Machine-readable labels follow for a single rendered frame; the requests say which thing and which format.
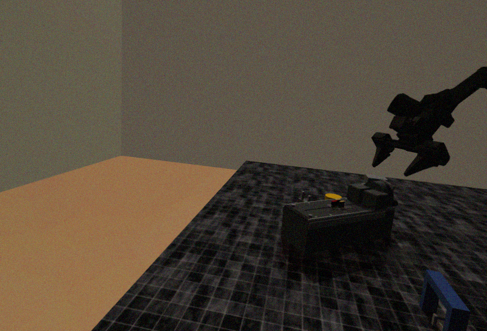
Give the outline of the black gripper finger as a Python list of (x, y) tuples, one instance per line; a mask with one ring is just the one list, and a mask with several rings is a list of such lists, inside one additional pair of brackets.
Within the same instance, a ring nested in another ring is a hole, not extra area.
[(428, 148), (419, 147), (416, 158), (407, 167), (404, 175), (407, 177), (423, 169), (431, 168), (433, 166), (439, 166), (433, 150)]
[(376, 167), (382, 161), (384, 161), (386, 158), (388, 158), (390, 156), (390, 153), (389, 153), (388, 149), (386, 148), (383, 140), (374, 139), (374, 143), (377, 146), (377, 149), (375, 152), (374, 160), (372, 162), (372, 166)]

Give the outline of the yellow short cylinder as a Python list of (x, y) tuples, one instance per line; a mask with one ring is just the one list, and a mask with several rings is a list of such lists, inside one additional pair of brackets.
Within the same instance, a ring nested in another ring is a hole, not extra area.
[(337, 194), (332, 194), (332, 193), (325, 194), (325, 200), (328, 200), (328, 199), (337, 199), (337, 198), (341, 198), (341, 196), (339, 196)]

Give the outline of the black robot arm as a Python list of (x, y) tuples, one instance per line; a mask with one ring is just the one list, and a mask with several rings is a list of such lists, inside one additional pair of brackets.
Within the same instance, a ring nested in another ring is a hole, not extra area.
[(450, 128), (454, 123), (451, 113), (456, 106), (480, 88), (487, 89), (487, 67), (479, 68), (456, 87), (425, 95), (421, 101), (400, 93), (387, 109), (395, 115), (389, 128), (398, 132), (398, 138), (402, 134), (414, 135), (416, 141), (423, 135), (424, 122), (433, 127), (434, 133), (441, 125)]

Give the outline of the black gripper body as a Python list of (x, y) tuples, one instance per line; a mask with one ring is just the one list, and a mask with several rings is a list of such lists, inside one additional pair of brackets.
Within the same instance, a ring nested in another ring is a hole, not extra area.
[(439, 165), (446, 165), (450, 160), (450, 155), (445, 147), (444, 143), (433, 141), (434, 129), (433, 127), (424, 122), (426, 124), (423, 135), (421, 138), (416, 141), (413, 136), (414, 135), (405, 135), (402, 134), (399, 140), (393, 140), (390, 134), (385, 134), (381, 132), (376, 132), (372, 136), (372, 140), (379, 139), (383, 140), (386, 148), (388, 149), (389, 153), (391, 153), (394, 148), (397, 149), (404, 149), (406, 151), (418, 153), (419, 147), (428, 148), (433, 150), (433, 153), (436, 157), (436, 160)]

